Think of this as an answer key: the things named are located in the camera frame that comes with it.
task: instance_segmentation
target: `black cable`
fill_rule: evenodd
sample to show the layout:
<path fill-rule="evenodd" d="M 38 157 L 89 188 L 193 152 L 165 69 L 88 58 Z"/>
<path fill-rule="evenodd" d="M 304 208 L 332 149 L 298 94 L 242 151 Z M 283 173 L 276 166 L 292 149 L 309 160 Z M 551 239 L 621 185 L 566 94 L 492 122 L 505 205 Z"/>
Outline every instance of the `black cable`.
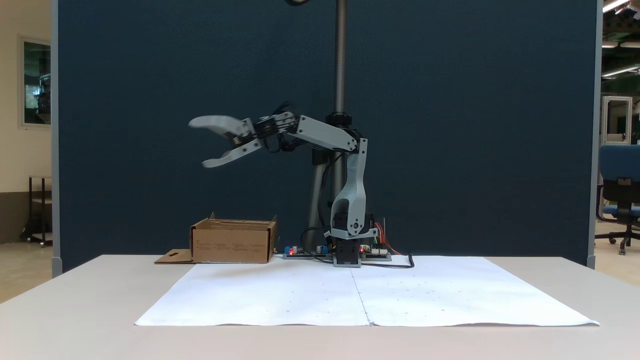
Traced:
<path fill-rule="evenodd" d="M 379 268 L 391 268 L 391 269 L 411 269 L 413 267 L 415 267 L 415 264 L 413 263 L 413 254 L 410 252 L 409 253 L 409 265 L 393 265 L 393 264 L 370 264 L 370 263 L 362 263 L 362 265 L 366 265 L 366 266 L 377 266 Z"/>
<path fill-rule="evenodd" d="M 327 263 L 327 264 L 333 264 L 333 261 L 327 261 L 327 260 L 323 260 L 317 256 L 314 255 L 313 252 L 310 251 L 310 249 L 305 249 L 305 244 L 304 244 L 304 240 L 303 238 L 305 237 L 305 234 L 307 233 L 307 231 L 314 231 L 314 230 L 329 230 L 328 227 L 326 226 L 312 226 L 312 227 L 308 227 L 306 229 L 304 229 L 302 231 L 302 234 L 300 234 L 300 245 L 302 246 L 302 249 L 309 255 L 313 256 L 314 259 L 318 260 L 318 261 L 322 261 L 323 263 Z"/>
<path fill-rule="evenodd" d="M 326 176 L 329 173 L 329 169 L 333 166 L 333 164 L 335 164 L 335 162 L 338 161 L 338 159 L 340 159 L 344 155 L 345 155 L 345 152 L 338 155 L 336 158 L 330 159 L 329 165 L 327 165 L 326 168 L 324 168 L 324 172 L 322 173 L 322 181 L 320 182 L 320 194 L 318 197 L 318 205 L 317 205 L 318 219 L 320 220 L 321 226 L 326 226 L 326 224 L 324 223 L 324 217 L 322 216 L 322 198 L 324 195 L 324 186 L 326 184 Z"/>
<path fill-rule="evenodd" d="M 278 149 L 276 150 L 271 150 L 271 148 L 269 147 L 269 142 L 267 141 L 268 138 L 263 138 L 262 139 L 262 144 L 264 144 L 264 148 L 267 149 L 268 152 L 270 152 L 271 154 L 275 154 L 276 152 L 280 152 L 280 150 L 282 150 L 282 146 L 280 146 L 280 141 L 278 141 Z"/>

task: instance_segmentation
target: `white paper sheet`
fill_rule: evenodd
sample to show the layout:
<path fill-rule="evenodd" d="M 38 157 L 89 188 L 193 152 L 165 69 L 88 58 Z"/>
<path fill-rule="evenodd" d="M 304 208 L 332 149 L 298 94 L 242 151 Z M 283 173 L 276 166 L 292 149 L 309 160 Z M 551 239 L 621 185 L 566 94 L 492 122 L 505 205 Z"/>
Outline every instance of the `white paper sheet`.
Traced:
<path fill-rule="evenodd" d="M 279 257 L 265 265 L 198 264 L 136 325 L 596 323 L 484 258 L 414 261 L 413 269 Z M 394 256 L 394 263 L 406 257 Z"/>
<path fill-rule="evenodd" d="M 414 256 L 412 269 L 368 266 L 352 274 L 373 325 L 595 323 L 485 258 Z M 407 264 L 394 256 L 394 263 Z"/>
<path fill-rule="evenodd" d="M 263 265 L 197 264 L 136 325 L 294 323 L 367 325 L 349 269 L 276 257 Z"/>

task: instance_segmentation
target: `cardboard flap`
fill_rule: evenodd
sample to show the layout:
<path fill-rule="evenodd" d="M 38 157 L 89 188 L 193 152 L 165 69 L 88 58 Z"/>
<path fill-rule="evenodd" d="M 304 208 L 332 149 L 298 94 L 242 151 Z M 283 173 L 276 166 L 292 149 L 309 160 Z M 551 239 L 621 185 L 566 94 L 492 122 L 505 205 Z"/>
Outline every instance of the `cardboard flap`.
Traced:
<path fill-rule="evenodd" d="M 191 264 L 191 249 L 173 249 L 156 260 L 154 264 Z"/>

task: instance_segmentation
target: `window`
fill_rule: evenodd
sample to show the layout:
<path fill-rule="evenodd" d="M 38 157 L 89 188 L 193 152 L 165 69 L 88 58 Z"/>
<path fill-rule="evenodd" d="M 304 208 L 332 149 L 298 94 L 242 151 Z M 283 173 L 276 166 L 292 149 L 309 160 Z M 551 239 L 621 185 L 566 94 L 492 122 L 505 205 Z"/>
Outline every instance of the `window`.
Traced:
<path fill-rule="evenodd" d="M 18 118 L 20 127 L 51 126 L 51 46 L 45 40 L 18 39 Z"/>

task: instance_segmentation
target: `black clamp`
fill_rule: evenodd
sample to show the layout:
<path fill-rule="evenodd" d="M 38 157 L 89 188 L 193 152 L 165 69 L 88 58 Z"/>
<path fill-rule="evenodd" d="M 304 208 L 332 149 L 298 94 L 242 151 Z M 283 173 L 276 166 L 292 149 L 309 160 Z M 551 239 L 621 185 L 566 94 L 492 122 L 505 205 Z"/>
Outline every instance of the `black clamp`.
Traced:
<path fill-rule="evenodd" d="M 352 124 L 351 115 L 333 112 L 326 116 L 326 123 L 335 127 L 349 127 Z"/>

